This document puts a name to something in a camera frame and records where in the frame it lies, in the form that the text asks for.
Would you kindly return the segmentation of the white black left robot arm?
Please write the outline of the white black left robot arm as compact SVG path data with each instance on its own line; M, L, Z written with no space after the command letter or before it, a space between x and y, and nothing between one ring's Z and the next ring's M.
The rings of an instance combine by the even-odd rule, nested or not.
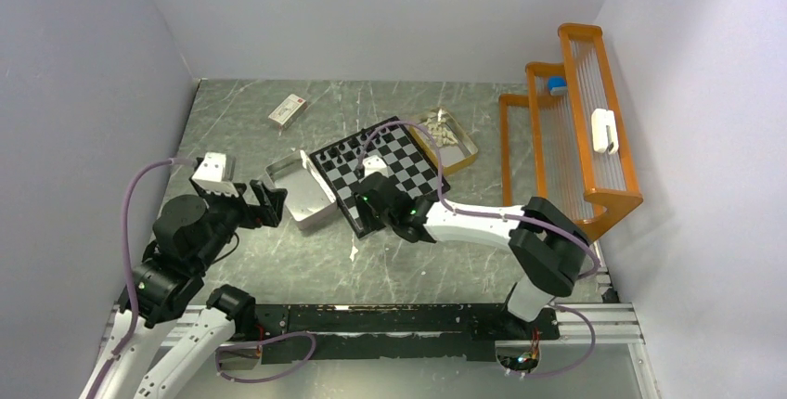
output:
M255 300L229 285L214 290L186 337L156 366L163 340L202 289L208 269L238 229L277 227L288 191L259 180L234 183L235 195L201 187L167 201L154 222L154 239L131 271L109 341L83 398L170 397L225 341L258 329Z

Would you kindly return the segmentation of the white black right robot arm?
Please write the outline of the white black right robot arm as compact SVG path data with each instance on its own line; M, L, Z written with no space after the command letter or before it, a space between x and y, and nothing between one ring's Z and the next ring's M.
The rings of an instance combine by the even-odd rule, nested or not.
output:
M416 242L467 242L510 251L524 272L501 313L503 330L524 337L552 300L568 297L576 281L600 269L587 235L549 200L489 207L449 201L441 192L411 197L392 178L368 175L354 193L363 227L389 228Z

